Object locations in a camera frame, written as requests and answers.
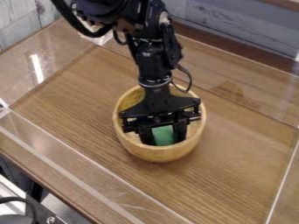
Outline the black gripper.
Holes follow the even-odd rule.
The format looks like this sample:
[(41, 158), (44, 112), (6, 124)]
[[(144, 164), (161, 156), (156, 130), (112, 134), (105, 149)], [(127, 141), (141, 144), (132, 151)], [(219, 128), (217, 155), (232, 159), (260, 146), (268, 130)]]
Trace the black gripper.
[(155, 145), (151, 128), (172, 125), (175, 142), (184, 141), (187, 124), (201, 119), (201, 100), (197, 97), (175, 95), (169, 86), (143, 88), (143, 91), (141, 101), (119, 112), (123, 131), (139, 132), (143, 144)]

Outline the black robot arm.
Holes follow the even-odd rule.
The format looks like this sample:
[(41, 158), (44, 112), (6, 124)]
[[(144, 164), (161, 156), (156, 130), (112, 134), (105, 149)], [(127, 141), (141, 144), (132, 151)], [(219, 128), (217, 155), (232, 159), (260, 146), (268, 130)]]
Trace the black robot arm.
[(139, 68), (144, 99), (119, 112), (123, 131), (139, 135), (141, 143), (156, 146), (156, 130), (172, 130), (171, 142), (187, 138), (187, 127), (201, 118), (201, 100), (171, 94), (172, 70), (179, 64), (183, 46), (173, 31), (172, 18), (161, 0), (51, 0), (79, 33), (100, 38), (108, 32), (123, 33), (115, 41), (127, 46)]

